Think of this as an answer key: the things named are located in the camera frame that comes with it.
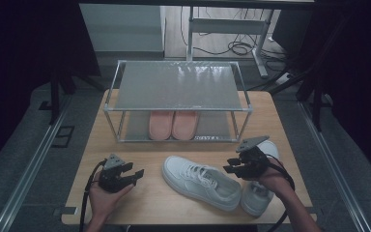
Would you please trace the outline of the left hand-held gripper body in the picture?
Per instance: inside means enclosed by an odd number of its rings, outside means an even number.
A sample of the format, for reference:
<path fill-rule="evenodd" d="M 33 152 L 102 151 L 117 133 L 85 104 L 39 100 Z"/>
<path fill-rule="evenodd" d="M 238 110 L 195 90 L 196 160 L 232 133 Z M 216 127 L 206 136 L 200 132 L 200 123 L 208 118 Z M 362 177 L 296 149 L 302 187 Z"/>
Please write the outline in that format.
<path fill-rule="evenodd" d="M 121 176 L 121 166 L 125 162 L 120 159 L 116 154 L 111 154 L 107 161 L 105 162 L 99 177 L 99 186 L 107 192 L 115 193 L 127 187 Z"/>

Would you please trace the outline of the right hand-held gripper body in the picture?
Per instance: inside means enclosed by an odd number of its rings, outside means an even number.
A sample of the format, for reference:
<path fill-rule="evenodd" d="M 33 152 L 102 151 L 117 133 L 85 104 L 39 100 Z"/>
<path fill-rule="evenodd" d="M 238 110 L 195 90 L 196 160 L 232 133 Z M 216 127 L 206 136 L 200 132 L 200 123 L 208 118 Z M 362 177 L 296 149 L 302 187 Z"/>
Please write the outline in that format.
<path fill-rule="evenodd" d="M 269 160 L 258 145 L 268 139 L 267 135 L 247 138 L 237 147 L 241 164 L 236 168 L 238 178 L 258 178 L 267 170 Z"/>

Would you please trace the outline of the white sneaker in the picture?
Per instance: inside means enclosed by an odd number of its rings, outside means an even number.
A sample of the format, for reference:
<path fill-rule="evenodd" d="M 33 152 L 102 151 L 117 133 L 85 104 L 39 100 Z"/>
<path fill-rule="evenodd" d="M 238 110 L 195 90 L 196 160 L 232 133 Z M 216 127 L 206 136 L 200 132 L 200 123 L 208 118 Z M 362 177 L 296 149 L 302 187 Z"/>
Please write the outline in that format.
<path fill-rule="evenodd" d="M 241 185 L 237 181 L 217 168 L 182 157 L 168 157 L 162 166 L 162 176 L 176 192 L 222 211 L 235 210 L 242 197 Z"/>
<path fill-rule="evenodd" d="M 273 142 L 266 140 L 258 147 L 268 157 L 279 158 L 277 147 Z M 267 210 L 273 196 L 274 193 L 266 187 L 256 181 L 249 181 L 243 187 L 241 206 L 248 214 L 259 217 Z"/>

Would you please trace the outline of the pink slipper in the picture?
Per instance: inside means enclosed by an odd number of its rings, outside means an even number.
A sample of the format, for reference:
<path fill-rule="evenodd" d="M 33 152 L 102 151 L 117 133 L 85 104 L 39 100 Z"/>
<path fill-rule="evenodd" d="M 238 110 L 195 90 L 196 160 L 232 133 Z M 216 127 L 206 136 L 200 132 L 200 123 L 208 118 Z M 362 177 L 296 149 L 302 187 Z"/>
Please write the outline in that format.
<path fill-rule="evenodd" d="M 166 140 L 171 135 L 173 111 L 152 111 L 149 118 L 149 137 L 153 140 Z"/>
<path fill-rule="evenodd" d="M 190 140 L 194 137 L 199 115 L 196 111 L 177 111 L 174 116 L 172 135 L 178 140 Z"/>

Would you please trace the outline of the metal shoe rack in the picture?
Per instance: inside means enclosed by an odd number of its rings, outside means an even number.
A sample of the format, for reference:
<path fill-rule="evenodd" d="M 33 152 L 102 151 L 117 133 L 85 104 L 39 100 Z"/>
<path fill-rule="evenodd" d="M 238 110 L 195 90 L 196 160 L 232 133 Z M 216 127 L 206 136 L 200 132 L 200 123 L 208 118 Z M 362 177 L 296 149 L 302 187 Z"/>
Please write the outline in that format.
<path fill-rule="evenodd" d="M 252 104 L 240 66 L 218 61 L 120 61 L 103 112 L 118 142 L 150 142 L 155 111 L 194 111 L 195 142 L 238 142 Z"/>

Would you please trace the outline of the person's left hand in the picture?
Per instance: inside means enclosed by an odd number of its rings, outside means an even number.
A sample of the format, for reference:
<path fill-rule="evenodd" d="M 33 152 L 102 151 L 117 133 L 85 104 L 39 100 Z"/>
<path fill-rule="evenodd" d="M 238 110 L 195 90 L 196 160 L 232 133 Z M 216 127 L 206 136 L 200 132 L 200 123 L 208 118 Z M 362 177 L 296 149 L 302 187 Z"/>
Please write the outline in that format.
<path fill-rule="evenodd" d="M 134 185 L 128 185 L 118 192 L 110 193 L 102 189 L 97 182 L 92 183 L 89 190 L 92 219 L 106 221 L 116 209 L 118 202 L 133 188 Z"/>

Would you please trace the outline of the person's right hand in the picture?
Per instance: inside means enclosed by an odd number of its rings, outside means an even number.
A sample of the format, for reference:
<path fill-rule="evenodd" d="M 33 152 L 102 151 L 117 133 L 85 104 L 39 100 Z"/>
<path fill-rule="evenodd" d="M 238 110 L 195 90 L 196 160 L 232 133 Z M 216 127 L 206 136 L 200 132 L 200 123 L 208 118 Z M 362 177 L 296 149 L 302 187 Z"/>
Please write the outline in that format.
<path fill-rule="evenodd" d="M 257 178 L 256 181 L 275 193 L 278 197 L 286 196 L 293 190 L 284 176 L 270 167 L 264 174 Z"/>

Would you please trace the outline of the black stand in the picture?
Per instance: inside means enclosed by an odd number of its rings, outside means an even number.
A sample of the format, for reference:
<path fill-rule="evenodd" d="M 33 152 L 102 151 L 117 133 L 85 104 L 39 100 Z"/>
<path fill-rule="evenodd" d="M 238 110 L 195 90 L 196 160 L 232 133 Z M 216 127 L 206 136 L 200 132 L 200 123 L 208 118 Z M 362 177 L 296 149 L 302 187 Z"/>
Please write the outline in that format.
<path fill-rule="evenodd" d="M 323 103 L 323 77 L 318 69 L 312 65 L 304 71 L 294 72 L 293 76 L 289 77 L 285 82 L 277 84 L 277 81 L 285 73 L 290 73 L 292 69 L 293 65 L 288 65 L 282 71 L 270 77 L 265 83 L 259 84 L 254 88 L 260 88 L 274 96 L 300 83 L 300 87 L 296 92 L 296 99 L 299 102 L 306 102 L 309 98 L 313 98 L 311 102 L 311 122 L 318 131 L 321 131 L 321 109 L 326 106 L 326 104 Z"/>
<path fill-rule="evenodd" d="M 50 101 L 43 101 L 40 110 L 49 110 L 51 117 L 49 124 L 53 125 L 60 117 L 61 104 L 60 104 L 60 90 L 63 90 L 66 95 L 73 95 L 76 90 L 74 78 L 82 80 L 95 89 L 103 92 L 105 87 L 96 81 L 95 75 L 89 75 L 82 72 L 75 72 L 72 70 L 53 70 L 50 74 Z"/>

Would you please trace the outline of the white power strip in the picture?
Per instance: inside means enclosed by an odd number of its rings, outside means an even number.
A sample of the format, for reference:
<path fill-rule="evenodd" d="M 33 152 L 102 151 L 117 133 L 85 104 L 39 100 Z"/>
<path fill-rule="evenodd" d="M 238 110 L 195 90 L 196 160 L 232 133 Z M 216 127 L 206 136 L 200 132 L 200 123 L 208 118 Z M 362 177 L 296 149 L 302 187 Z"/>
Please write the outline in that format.
<path fill-rule="evenodd" d="M 287 82 L 288 80 L 290 80 L 291 77 L 292 77 L 292 76 L 291 76 L 288 72 L 286 72 L 286 73 L 284 73 L 281 77 L 279 77 L 279 78 L 275 81 L 275 83 L 276 83 L 277 85 L 281 85 L 281 84 Z"/>

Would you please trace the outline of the dark curtain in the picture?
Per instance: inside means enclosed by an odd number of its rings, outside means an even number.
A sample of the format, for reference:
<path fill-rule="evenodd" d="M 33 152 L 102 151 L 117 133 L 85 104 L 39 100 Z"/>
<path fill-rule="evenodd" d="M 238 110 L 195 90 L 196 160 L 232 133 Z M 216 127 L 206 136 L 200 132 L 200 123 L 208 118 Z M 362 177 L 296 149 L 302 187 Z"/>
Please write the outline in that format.
<path fill-rule="evenodd" d="M 320 77 L 333 115 L 371 162 L 371 0 L 354 0 L 346 14 L 349 21 L 323 66 L 302 83 L 298 96 L 307 98 Z"/>
<path fill-rule="evenodd" d="M 0 0 L 0 151 L 37 87 L 57 76 L 97 76 L 79 0 Z"/>

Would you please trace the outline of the dark box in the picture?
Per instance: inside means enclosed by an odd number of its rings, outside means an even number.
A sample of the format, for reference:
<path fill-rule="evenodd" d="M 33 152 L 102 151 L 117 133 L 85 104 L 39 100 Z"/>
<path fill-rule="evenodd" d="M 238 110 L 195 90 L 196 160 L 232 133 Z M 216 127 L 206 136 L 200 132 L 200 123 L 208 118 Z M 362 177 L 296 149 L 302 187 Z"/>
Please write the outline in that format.
<path fill-rule="evenodd" d="M 305 10 L 282 10 L 280 12 L 272 38 L 289 57 L 300 54 L 311 17 L 312 12 Z"/>

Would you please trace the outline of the grey cabinet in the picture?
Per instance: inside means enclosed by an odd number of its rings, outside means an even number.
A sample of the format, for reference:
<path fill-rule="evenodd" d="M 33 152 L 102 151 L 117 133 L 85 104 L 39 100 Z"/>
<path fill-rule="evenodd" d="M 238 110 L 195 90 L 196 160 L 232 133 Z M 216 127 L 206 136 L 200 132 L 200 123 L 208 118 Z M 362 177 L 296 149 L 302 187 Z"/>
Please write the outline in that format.
<path fill-rule="evenodd" d="M 161 6 L 80 4 L 96 52 L 163 52 Z"/>

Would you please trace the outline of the black floor bracket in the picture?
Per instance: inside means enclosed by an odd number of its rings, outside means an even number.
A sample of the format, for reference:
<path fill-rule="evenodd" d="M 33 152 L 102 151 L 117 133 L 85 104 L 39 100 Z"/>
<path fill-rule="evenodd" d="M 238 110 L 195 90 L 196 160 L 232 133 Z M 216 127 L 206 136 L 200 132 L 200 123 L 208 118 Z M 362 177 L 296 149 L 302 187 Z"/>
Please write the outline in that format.
<path fill-rule="evenodd" d="M 74 126 L 61 126 L 53 139 L 53 148 L 68 148 L 71 142 Z"/>

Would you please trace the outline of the aluminium floor rail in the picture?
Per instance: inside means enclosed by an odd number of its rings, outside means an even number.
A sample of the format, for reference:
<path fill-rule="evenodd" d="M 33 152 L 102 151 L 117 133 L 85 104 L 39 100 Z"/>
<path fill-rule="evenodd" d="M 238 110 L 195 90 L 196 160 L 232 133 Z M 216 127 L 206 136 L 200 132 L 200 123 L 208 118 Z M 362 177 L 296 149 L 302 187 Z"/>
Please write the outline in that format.
<path fill-rule="evenodd" d="M 342 174 L 332 154 L 331 149 L 329 148 L 322 133 L 318 131 L 316 126 L 313 124 L 310 110 L 307 109 L 305 104 L 301 101 L 298 102 L 298 107 L 327 165 L 330 176 L 338 189 L 338 192 L 350 214 L 350 217 L 357 229 L 357 232 L 371 232 L 371 227 L 366 219 L 365 213 L 361 209 L 357 198 L 355 197 L 344 175 Z"/>
<path fill-rule="evenodd" d="M 60 113 L 54 123 L 47 129 L 43 140 L 38 146 L 36 152 L 30 159 L 23 174 L 17 182 L 10 198 L 5 204 L 3 210 L 0 213 L 0 232 L 9 232 L 14 220 L 25 200 L 25 197 L 32 187 L 36 176 L 41 169 L 43 161 L 46 158 L 48 150 L 50 149 L 55 136 L 60 129 L 64 118 L 68 112 L 72 100 L 72 96 L 65 97 L 61 103 Z"/>

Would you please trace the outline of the white desk frame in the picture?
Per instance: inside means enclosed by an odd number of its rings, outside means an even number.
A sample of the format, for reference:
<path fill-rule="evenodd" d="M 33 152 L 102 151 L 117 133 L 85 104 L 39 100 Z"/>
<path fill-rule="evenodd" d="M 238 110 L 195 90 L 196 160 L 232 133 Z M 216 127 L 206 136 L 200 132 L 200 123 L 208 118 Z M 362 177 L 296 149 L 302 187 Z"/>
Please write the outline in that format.
<path fill-rule="evenodd" d="M 258 36 L 250 53 L 262 78 L 268 78 L 261 51 L 267 38 L 274 10 L 269 10 L 264 19 L 223 19 L 195 17 L 194 8 L 189 8 L 186 59 L 193 59 L 193 35 L 196 33 Z"/>

